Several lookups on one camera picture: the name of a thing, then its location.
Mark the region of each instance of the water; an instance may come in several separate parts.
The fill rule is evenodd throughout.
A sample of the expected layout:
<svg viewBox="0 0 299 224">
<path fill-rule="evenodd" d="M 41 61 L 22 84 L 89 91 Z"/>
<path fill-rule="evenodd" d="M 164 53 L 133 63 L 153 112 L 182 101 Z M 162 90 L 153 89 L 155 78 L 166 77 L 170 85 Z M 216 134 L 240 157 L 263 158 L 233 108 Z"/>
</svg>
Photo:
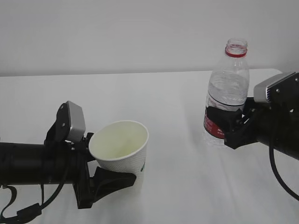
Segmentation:
<svg viewBox="0 0 299 224">
<path fill-rule="evenodd" d="M 213 73 L 209 82 L 206 105 L 226 111 L 242 110 L 247 98 L 249 81 L 241 75 L 230 71 Z M 225 147 L 223 139 L 212 136 L 205 129 L 203 135 L 208 145 Z"/>
<path fill-rule="evenodd" d="M 212 74 L 208 92 L 218 102 L 226 105 L 243 105 L 248 93 L 249 81 L 232 72 L 223 71 Z"/>
</svg>

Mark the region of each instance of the cup rim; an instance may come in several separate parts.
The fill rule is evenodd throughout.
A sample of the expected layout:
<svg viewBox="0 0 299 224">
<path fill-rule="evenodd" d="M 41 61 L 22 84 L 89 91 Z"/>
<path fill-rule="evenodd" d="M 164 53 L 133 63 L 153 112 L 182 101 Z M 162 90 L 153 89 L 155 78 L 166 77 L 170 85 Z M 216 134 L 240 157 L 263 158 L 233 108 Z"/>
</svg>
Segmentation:
<svg viewBox="0 0 299 224">
<path fill-rule="evenodd" d="M 95 134 L 101 132 L 104 128 L 106 128 L 106 127 L 108 127 L 108 126 L 110 126 L 110 125 L 113 125 L 113 124 L 116 124 L 116 123 L 121 123 L 121 122 L 133 122 L 133 123 L 136 123 L 136 124 L 141 125 L 141 126 L 145 129 L 146 134 L 147 134 L 147 138 L 146 138 L 146 141 L 144 142 L 144 144 L 143 144 L 139 149 L 137 149 L 136 151 L 134 151 L 134 152 L 132 152 L 132 153 L 130 153 L 130 154 L 128 154 L 128 155 L 122 156 L 122 157 L 113 158 L 113 159 L 100 159 L 100 158 L 95 157 L 95 156 L 92 154 L 92 152 L 90 151 L 90 143 L 92 142 L 93 137 L 95 136 Z M 100 129 L 100 130 L 98 130 L 96 133 L 94 133 L 93 136 L 92 136 L 92 137 L 90 138 L 90 140 L 89 140 L 89 143 L 88 143 L 88 150 L 89 150 L 89 153 L 90 153 L 96 160 L 101 160 L 101 161 L 119 161 L 119 160 L 124 160 L 124 159 L 126 159 L 126 158 L 128 158 L 128 157 L 131 157 L 131 156 L 137 154 L 139 151 L 141 151 L 141 150 L 146 146 L 146 144 L 148 143 L 149 137 L 150 137 L 150 133 L 149 133 L 147 127 L 146 127 L 144 124 L 142 124 L 142 123 L 140 123 L 140 122 L 138 122 L 138 121 L 135 121 L 135 120 L 118 120 L 118 121 L 115 121 L 115 122 L 112 122 L 112 123 L 106 125 L 106 126 L 103 127 L 102 129 Z"/>
</svg>

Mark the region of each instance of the white wall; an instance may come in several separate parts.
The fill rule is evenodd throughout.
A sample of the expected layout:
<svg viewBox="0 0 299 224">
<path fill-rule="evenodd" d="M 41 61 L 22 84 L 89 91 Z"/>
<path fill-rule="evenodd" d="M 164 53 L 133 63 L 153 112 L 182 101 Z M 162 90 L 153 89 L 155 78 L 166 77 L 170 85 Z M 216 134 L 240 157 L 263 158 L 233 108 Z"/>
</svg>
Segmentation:
<svg viewBox="0 0 299 224">
<path fill-rule="evenodd" d="M 252 68 L 299 70 L 298 0 L 1 0 L 0 75 L 209 70 L 230 37 Z"/>
</svg>

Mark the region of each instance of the red bottle label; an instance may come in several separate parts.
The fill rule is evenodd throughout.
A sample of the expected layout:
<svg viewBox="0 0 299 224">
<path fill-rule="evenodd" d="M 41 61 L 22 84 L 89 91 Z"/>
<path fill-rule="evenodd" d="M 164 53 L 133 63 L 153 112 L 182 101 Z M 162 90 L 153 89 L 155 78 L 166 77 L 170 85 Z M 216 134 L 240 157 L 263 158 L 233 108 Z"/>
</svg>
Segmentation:
<svg viewBox="0 0 299 224">
<path fill-rule="evenodd" d="M 219 139 L 224 138 L 224 133 L 222 132 L 222 130 L 213 121 L 211 121 L 207 117 L 206 113 L 205 113 L 205 119 L 204 119 L 204 127 L 205 127 L 206 131 L 209 132 L 214 137 L 217 137 Z"/>
</svg>

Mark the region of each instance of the black cable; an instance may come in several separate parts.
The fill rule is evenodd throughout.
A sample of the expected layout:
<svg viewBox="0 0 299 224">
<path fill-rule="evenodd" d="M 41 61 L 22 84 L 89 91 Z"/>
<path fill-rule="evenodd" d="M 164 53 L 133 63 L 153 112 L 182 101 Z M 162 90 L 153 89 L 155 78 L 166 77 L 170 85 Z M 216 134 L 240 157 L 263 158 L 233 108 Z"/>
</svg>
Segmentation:
<svg viewBox="0 0 299 224">
<path fill-rule="evenodd" d="M 41 202 L 41 204 L 43 204 L 43 202 L 45 200 L 45 188 L 44 188 L 43 183 L 41 183 L 41 190 L 42 190 L 42 202 Z"/>
<path fill-rule="evenodd" d="M 293 198 L 295 198 L 296 200 L 299 201 L 299 195 L 297 195 L 294 191 L 292 191 L 287 185 L 286 183 L 283 181 L 283 179 L 281 178 L 281 176 L 279 175 L 278 171 L 277 171 L 277 167 L 275 164 L 275 158 L 274 158 L 274 143 L 275 143 L 275 137 L 276 137 L 276 133 L 277 133 L 277 129 L 278 129 L 278 125 L 280 122 L 280 117 L 279 116 L 275 121 L 274 121 L 274 127 L 272 129 L 272 134 L 271 134 L 271 138 L 270 138 L 270 142 L 269 142 L 269 157 L 270 157 L 270 164 L 271 164 L 271 168 L 273 171 L 273 174 L 275 175 L 278 183 L 281 185 L 281 187 L 289 194 L 291 195 Z"/>
<path fill-rule="evenodd" d="M 69 155 L 67 154 L 67 164 L 66 164 L 66 167 L 65 167 L 65 170 L 64 170 L 64 174 L 62 176 L 62 179 L 58 185 L 58 187 L 56 188 L 56 190 L 54 191 L 54 193 L 52 194 L 52 196 L 45 202 L 43 203 L 40 208 L 41 209 L 44 209 L 45 207 L 47 207 L 51 202 L 54 201 L 54 199 L 57 197 L 57 195 L 60 193 L 62 187 L 64 186 L 64 183 L 66 181 L 66 177 L 67 177 L 67 174 L 69 172 L 69 164 L 70 164 L 70 157 Z"/>
</svg>

